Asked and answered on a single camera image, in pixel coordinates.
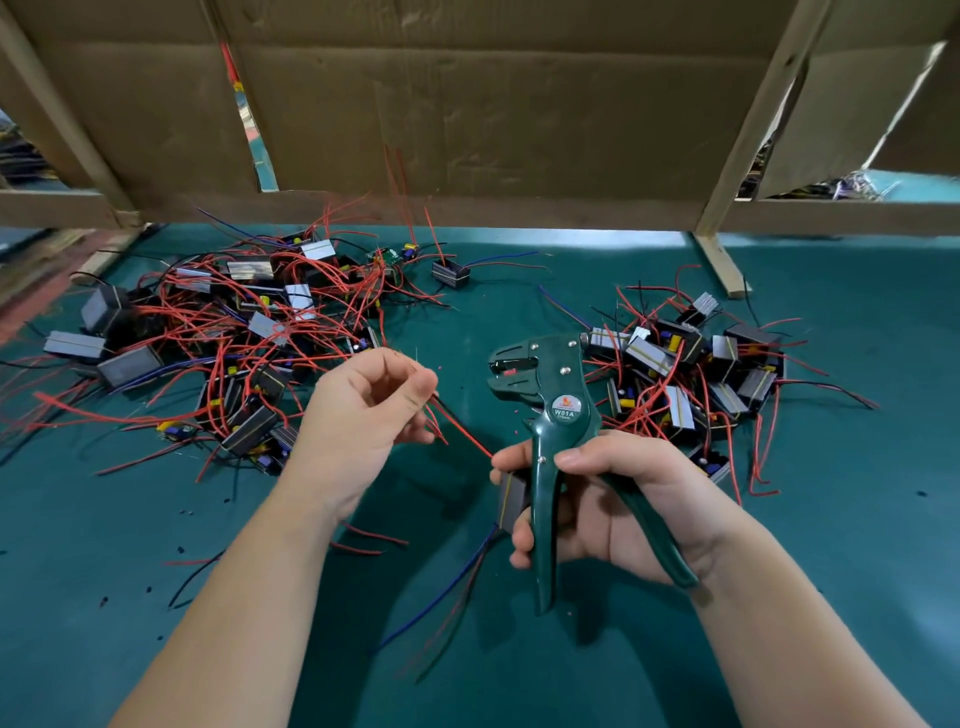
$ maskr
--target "round label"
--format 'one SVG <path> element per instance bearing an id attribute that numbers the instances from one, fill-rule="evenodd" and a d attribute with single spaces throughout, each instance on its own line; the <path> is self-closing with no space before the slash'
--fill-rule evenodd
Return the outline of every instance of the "round label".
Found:
<path id="1" fill-rule="evenodd" d="M 560 395 L 550 405 L 553 416 L 558 421 L 565 423 L 573 422 L 580 417 L 583 408 L 583 403 L 573 395 Z"/>

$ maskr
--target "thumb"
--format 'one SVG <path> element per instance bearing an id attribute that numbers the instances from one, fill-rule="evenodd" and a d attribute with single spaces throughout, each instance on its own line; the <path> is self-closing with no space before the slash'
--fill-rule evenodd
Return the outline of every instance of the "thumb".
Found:
<path id="1" fill-rule="evenodd" d="M 564 473 L 617 473 L 638 483 L 676 480 L 689 468 L 699 472 L 665 440 L 609 430 L 578 448 L 558 452 L 554 462 Z"/>
<path id="2" fill-rule="evenodd" d="M 373 408 L 377 422 L 396 437 L 437 391 L 437 375 L 429 369 L 414 372 L 387 399 Z"/>

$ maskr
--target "person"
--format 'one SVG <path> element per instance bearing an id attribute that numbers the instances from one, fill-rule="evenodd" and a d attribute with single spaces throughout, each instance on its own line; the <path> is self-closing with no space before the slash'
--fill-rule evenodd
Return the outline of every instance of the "person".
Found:
<path id="1" fill-rule="evenodd" d="M 395 443 L 433 442 L 422 409 L 436 387 L 432 371 L 387 349 L 360 353 L 320 378 L 283 475 L 113 728 L 287 724 L 327 544 Z M 663 515 L 700 577 L 690 599 L 744 725 L 924 725 L 774 537 L 672 445 L 611 431 L 556 462 L 568 474 L 561 561 L 602 559 L 667 581 L 598 473 L 633 477 Z M 530 443 L 514 445 L 493 457 L 491 478 L 529 465 Z M 527 515 L 513 540 L 511 563 L 528 569 L 535 544 Z"/>

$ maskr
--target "green wire stripper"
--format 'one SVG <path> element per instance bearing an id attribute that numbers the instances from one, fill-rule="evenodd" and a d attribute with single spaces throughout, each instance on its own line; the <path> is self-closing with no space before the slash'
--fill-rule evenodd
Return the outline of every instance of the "green wire stripper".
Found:
<path id="1" fill-rule="evenodd" d="M 549 612 L 556 598 L 555 537 L 563 474 L 554 464 L 554 455 L 581 446 L 600 431 L 600 413 L 584 381 L 583 349 L 588 342 L 586 334 L 540 336 L 499 349 L 488 362 L 494 373 L 488 384 L 496 397 L 521 401 L 539 414 L 526 422 L 533 435 L 528 495 L 536 544 L 532 558 L 538 615 Z M 634 480 L 615 473 L 601 477 L 630 508 L 673 583 L 682 589 L 695 587 L 697 575 L 684 560 L 663 518 Z"/>

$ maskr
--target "green table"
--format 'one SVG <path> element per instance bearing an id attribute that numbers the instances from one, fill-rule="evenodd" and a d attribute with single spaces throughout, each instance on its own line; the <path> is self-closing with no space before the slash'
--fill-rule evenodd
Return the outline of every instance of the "green table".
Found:
<path id="1" fill-rule="evenodd" d="M 388 243 L 405 235 L 380 232 Z M 679 265 L 698 261 L 675 233 L 447 230 L 439 236 L 461 261 L 540 249 L 550 268 L 478 268 L 469 288 L 449 294 L 456 310 L 388 310 L 390 343 L 438 371 L 444 399 L 494 449 L 522 439 L 524 413 L 488 391 L 490 350 L 576 328 L 540 296 L 538 283 L 594 321 L 589 306 L 611 310 L 615 283 L 669 283 Z M 227 242 L 210 228 L 175 226 L 136 252 L 171 259 Z M 883 405 L 869 412 L 829 392 L 784 390 L 765 472 L 783 495 L 747 497 L 745 506 L 780 538 L 921 713 L 935 725 L 958 724 L 960 387 L 953 356 L 960 352 L 954 303 L 960 252 L 948 240 L 729 242 L 755 287 L 758 315 L 804 317 L 791 329 L 811 341 L 800 356 Z M 109 278 L 131 285 L 155 266 L 131 257 Z M 418 280 L 428 276 L 427 264 L 422 268 Z M 682 276 L 690 293 L 716 292 L 706 270 Z M 64 297 L 36 324 L 75 329 L 83 299 Z M 743 303 L 729 308 L 748 315 Z M 3 355 L 35 350 L 20 343 Z M 157 411 L 189 406 L 198 381 L 187 379 Z M 97 407 L 127 415 L 142 411 L 146 399 L 115 396 Z M 530 576 L 510 568 L 507 543 L 488 557 L 456 639 L 425 680 L 415 685 L 411 674 L 400 673 L 450 602 L 370 657 L 370 648 L 429 601 L 490 528 L 496 493 L 488 464 L 452 427 L 444 431 L 450 447 L 399 449 L 354 519 L 408 538 L 410 547 L 390 547 L 378 558 L 331 554 L 292 724 L 735 724 L 706 639 L 681 595 L 606 565 L 577 563 L 562 568 L 557 609 L 537 619 Z M 746 439 L 739 441 L 741 472 Z M 258 472 L 227 469 L 196 484 L 203 456 L 193 451 L 91 475 L 160 445 L 151 430 L 63 427 L 35 437 L 0 470 L 4 726 L 103 725 L 182 616 L 166 604 L 189 570 L 163 562 L 219 551 L 272 485 Z M 364 545 L 351 536 L 344 541 Z"/>

